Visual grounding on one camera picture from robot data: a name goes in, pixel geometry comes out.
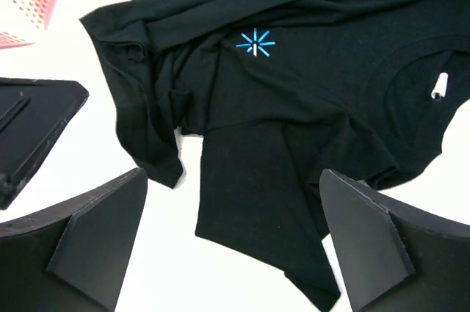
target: white background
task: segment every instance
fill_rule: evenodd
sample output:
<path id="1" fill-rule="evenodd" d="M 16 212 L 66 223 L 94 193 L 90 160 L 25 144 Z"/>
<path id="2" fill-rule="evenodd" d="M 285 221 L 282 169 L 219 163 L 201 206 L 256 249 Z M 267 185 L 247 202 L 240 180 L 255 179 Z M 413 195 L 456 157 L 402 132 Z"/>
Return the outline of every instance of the white background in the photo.
<path id="1" fill-rule="evenodd" d="M 0 222 L 93 189 L 134 167 L 115 136 L 115 108 L 98 58 L 78 18 L 125 0 L 57 0 L 49 30 L 33 46 L 0 50 L 0 76 L 73 79 L 90 99 Z M 470 104 L 447 129 L 443 155 L 410 183 L 384 193 L 470 224 Z M 181 141 L 186 175 L 175 190 L 149 183 L 147 202 L 117 312 L 312 312 L 316 309 L 271 266 L 194 236 L 201 138 Z M 324 240 L 343 295 L 334 312 L 350 311 L 330 237 Z"/>

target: black t-shirt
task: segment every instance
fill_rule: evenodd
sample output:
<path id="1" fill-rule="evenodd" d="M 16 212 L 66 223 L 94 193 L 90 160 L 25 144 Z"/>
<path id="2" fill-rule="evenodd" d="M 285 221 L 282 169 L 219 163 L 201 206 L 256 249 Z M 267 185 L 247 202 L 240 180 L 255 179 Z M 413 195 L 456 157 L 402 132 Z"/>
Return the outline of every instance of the black t-shirt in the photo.
<path id="1" fill-rule="evenodd" d="M 196 234 L 282 269 L 322 311 L 325 168 L 385 189 L 441 152 L 470 98 L 469 0 L 133 0 L 82 19 L 149 177 L 202 134 Z M 446 95 L 430 97 L 447 73 Z"/>

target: neckline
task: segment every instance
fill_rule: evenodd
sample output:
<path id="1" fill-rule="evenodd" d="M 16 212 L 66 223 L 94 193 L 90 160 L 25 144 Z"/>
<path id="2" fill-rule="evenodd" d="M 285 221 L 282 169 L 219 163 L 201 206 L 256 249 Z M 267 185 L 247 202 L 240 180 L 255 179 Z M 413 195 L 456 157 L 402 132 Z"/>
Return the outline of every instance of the neckline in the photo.
<path id="1" fill-rule="evenodd" d="M 400 157 L 399 163 L 405 161 L 414 164 L 413 167 L 424 169 L 441 154 L 442 140 L 447 126 L 458 107 L 470 99 L 470 88 L 460 88 L 444 100 L 437 101 L 432 110 L 422 118 L 412 145 L 398 139 L 392 133 L 383 108 L 386 93 L 397 74 L 406 65 L 422 57 L 448 50 L 470 53 L 470 37 L 461 35 L 433 37 L 400 49 L 376 67 L 361 93 L 361 109 L 367 122 L 378 136 L 386 139 L 391 152 Z M 429 133 L 430 128 L 434 130 L 433 133 Z"/>

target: white tag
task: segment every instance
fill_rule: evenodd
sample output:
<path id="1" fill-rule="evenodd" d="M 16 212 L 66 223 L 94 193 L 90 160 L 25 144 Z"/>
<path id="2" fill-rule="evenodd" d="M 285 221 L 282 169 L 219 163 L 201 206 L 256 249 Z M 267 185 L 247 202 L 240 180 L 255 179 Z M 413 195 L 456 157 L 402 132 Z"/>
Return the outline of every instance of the white tag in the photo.
<path id="1" fill-rule="evenodd" d="M 440 101 L 442 98 L 446 97 L 448 80 L 449 75 L 447 73 L 443 72 L 439 75 L 438 80 L 435 83 L 434 89 L 431 92 L 432 99 L 434 99 L 435 101 Z"/>

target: embroidered logo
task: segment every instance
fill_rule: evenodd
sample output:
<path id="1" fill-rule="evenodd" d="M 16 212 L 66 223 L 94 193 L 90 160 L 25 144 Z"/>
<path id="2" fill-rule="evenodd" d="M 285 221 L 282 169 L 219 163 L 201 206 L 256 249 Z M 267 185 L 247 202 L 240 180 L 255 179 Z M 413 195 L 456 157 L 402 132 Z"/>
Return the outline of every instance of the embroidered logo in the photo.
<path id="1" fill-rule="evenodd" d="M 248 41 L 248 43 L 242 43 L 242 44 L 237 44 L 237 48 L 247 48 L 247 53 L 250 53 L 251 51 L 253 52 L 253 55 L 256 57 L 258 56 L 258 50 L 266 55 L 267 57 L 270 56 L 270 53 L 266 51 L 264 46 L 274 46 L 276 44 L 275 41 L 270 41 L 270 42 L 264 42 L 264 38 L 267 37 L 267 35 L 270 33 L 270 31 L 266 31 L 260 38 L 258 39 L 258 29 L 255 28 L 253 29 L 253 37 L 250 38 L 248 37 L 245 33 L 242 33 L 242 37 Z"/>

